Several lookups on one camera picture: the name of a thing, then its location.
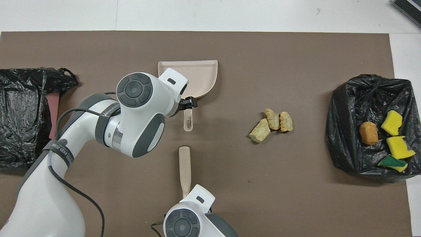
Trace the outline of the beige plastic dustpan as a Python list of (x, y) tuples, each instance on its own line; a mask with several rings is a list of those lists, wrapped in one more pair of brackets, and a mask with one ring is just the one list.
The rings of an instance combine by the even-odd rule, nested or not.
[[(217, 78), (217, 60), (204, 61), (160, 61), (158, 63), (159, 79), (172, 90), (170, 93), (171, 110), (167, 117), (173, 117), (179, 111), (180, 100), (187, 97), (196, 99), (206, 95), (215, 85)], [(184, 112), (183, 128), (186, 132), (193, 130), (193, 110)]]

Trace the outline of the beige hand brush black bristles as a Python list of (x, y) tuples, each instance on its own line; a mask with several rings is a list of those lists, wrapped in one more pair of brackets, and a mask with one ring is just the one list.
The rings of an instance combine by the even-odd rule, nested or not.
[(188, 146), (179, 148), (179, 172), (182, 194), (185, 198), (190, 193), (191, 188), (191, 157)]

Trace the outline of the pale stone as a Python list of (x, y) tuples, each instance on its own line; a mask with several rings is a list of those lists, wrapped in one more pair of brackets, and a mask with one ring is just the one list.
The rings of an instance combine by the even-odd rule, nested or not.
[(280, 113), (280, 130), (289, 132), (293, 130), (293, 120), (288, 112)]
[(273, 110), (266, 108), (265, 115), (268, 121), (269, 128), (271, 130), (279, 130), (280, 129), (280, 114), (277, 114)]
[(256, 143), (261, 143), (270, 134), (268, 120), (266, 118), (260, 120), (257, 126), (249, 134), (249, 137)]

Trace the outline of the orange-brown sponge chunk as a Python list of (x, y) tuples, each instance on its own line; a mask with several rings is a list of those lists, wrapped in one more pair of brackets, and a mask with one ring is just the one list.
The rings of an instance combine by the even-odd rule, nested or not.
[(375, 145), (379, 141), (377, 126), (370, 121), (366, 121), (359, 127), (361, 140), (365, 145)]

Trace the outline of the yellow sponge piece green backing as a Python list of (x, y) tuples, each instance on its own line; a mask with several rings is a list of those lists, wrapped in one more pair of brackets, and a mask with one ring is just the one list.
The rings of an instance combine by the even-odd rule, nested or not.
[(391, 154), (383, 158), (377, 165), (383, 168), (390, 168), (398, 172), (403, 172), (408, 167), (408, 163), (406, 161), (396, 159)]

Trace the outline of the black trash bag bin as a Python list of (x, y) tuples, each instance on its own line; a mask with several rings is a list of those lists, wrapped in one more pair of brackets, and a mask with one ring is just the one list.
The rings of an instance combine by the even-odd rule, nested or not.
[[(391, 154), (386, 139), (392, 136), (381, 128), (391, 110), (403, 117), (398, 136), (405, 136), (408, 148), (415, 151), (414, 156), (400, 159), (408, 163), (403, 172), (377, 165)], [(375, 145), (361, 140), (359, 127), (366, 121), (377, 126)], [(350, 79), (333, 91), (325, 133), (334, 166), (349, 174), (391, 183), (421, 174), (421, 119), (409, 80), (374, 74)]]

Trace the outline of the black trash bag pink box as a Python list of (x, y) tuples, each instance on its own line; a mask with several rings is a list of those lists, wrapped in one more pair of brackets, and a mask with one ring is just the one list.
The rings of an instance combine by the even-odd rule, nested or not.
[(66, 68), (0, 69), (0, 171), (27, 171), (50, 141), (48, 94), (78, 85)]

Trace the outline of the large brown table mat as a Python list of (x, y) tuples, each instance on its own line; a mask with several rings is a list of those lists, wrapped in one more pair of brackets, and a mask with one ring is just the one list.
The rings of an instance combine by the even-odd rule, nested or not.
[[(193, 110), (166, 120), (159, 144), (131, 158), (89, 141), (65, 180), (93, 198), (107, 237), (157, 237), (183, 195), (178, 149), (191, 148), (192, 184), (215, 195), (212, 211), (242, 237), (411, 236), (404, 181), (379, 183), (332, 164), (325, 123), (333, 90), (360, 74), (394, 78), (388, 34), (258, 32), (3, 32), (0, 68), (67, 68), (80, 83), (59, 113), (109, 92), (160, 61), (217, 60), (217, 80)], [(265, 109), (288, 112), (293, 130), (249, 134)]]

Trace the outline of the pink box under bag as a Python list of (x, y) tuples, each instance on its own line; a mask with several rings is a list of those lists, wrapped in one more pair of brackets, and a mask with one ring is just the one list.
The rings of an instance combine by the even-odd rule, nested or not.
[(60, 98), (59, 92), (47, 94), (47, 101), (49, 104), (49, 109), (50, 109), (50, 114), (51, 114), (51, 132), (49, 135), (50, 139), (53, 139), (55, 136), (57, 119), (58, 119), (59, 98)]

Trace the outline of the dark ribbed grille object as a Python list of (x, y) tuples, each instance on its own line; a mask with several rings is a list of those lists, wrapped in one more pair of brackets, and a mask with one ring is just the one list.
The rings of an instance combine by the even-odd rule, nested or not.
[(421, 28), (421, 0), (391, 0), (391, 4)]

